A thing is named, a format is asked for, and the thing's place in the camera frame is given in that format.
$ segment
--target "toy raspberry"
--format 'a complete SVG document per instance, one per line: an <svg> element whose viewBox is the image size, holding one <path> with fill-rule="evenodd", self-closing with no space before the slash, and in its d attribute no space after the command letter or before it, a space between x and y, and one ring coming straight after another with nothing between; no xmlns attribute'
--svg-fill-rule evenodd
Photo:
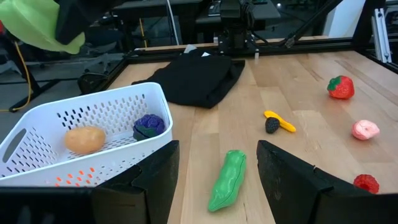
<svg viewBox="0 0 398 224"><path fill-rule="evenodd" d="M361 174L355 177L354 185L361 189L367 190L372 194L377 194L379 192L379 183L377 180L369 174Z"/></svg>

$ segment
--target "toy vegetable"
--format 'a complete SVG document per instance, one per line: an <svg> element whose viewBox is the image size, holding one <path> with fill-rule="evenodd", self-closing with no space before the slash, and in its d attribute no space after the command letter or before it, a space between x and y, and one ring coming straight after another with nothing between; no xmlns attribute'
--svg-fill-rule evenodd
<svg viewBox="0 0 398 224"><path fill-rule="evenodd" d="M158 136L164 132L165 125L162 118L154 114L146 114L134 122L134 138L138 141Z"/></svg>
<svg viewBox="0 0 398 224"><path fill-rule="evenodd" d="M246 155L240 150L227 152L220 176L211 193L208 209L211 212L232 205L238 197L246 170Z"/></svg>

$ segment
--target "toy fruit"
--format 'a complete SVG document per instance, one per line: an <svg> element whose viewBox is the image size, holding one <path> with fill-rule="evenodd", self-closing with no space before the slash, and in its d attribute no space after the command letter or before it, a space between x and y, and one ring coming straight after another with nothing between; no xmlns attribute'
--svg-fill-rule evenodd
<svg viewBox="0 0 398 224"><path fill-rule="evenodd" d="M162 134L164 129L165 125L162 118L154 114L146 114L134 122L133 137L141 141Z"/></svg>
<svg viewBox="0 0 398 224"><path fill-rule="evenodd" d="M273 117L267 118L266 132L268 134L272 134L272 133L276 132L276 130L278 130L279 126L280 126L280 121L277 118L273 118Z"/></svg>
<svg viewBox="0 0 398 224"><path fill-rule="evenodd" d="M369 174L361 174L355 177L354 185L361 189L367 190L372 194L377 194L379 192L379 183L377 180Z"/></svg>
<svg viewBox="0 0 398 224"><path fill-rule="evenodd" d="M275 113L273 111L265 111L264 116L266 118L276 118L279 120L280 126L282 128L284 128L290 132L296 132L296 128L292 124L290 124L290 123L286 122L284 119L282 119L277 113Z"/></svg>
<svg viewBox="0 0 398 224"><path fill-rule="evenodd" d="M380 133L378 126L368 120L361 120L353 125L351 130L353 136L360 140L367 140Z"/></svg>
<svg viewBox="0 0 398 224"><path fill-rule="evenodd" d="M349 99L355 94L352 79L345 76L332 78L328 85L329 95L338 99Z"/></svg>

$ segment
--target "white wall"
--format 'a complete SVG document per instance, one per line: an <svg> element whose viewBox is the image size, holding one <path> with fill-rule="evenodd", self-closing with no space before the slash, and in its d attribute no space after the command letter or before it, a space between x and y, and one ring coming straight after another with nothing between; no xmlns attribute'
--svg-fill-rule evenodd
<svg viewBox="0 0 398 224"><path fill-rule="evenodd" d="M326 19L323 35L330 38L352 37L365 0L343 0Z"/></svg>

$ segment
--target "yellow cable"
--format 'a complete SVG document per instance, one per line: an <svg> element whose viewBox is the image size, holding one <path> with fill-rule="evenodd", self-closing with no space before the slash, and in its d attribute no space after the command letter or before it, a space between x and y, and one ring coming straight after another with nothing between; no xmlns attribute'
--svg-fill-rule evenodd
<svg viewBox="0 0 398 224"><path fill-rule="evenodd" d="M144 36L144 28L143 28L143 26L142 26L141 18L139 18L139 26L140 26L140 28L141 28L141 36L142 36L143 38L145 38L145 36ZM144 40L144 44L145 44L145 48L148 47L148 45L147 45L147 40Z"/></svg>
<svg viewBox="0 0 398 224"><path fill-rule="evenodd" d="M15 41L14 44L15 44L15 48L18 51L19 58L21 59L21 62L22 62L23 66L24 66L24 69L25 69L25 74L26 74L26 79L27 79L27 87L28 87L27 101L26 101L25 105L21 106L19 108L13 108L12 109L13 111L17 111L17 110L23 109L24 107L26 107L30 103L30 95L32 94L32 89L30 87L30 77L29 77L29 72L28 72L26 64L25 64L25 60L24 60L24 58L23 58L23 56L21 54L21 51L19 50L18 43ZM8 111L9 110L0 110L0 112L8 112Z"/></svg>

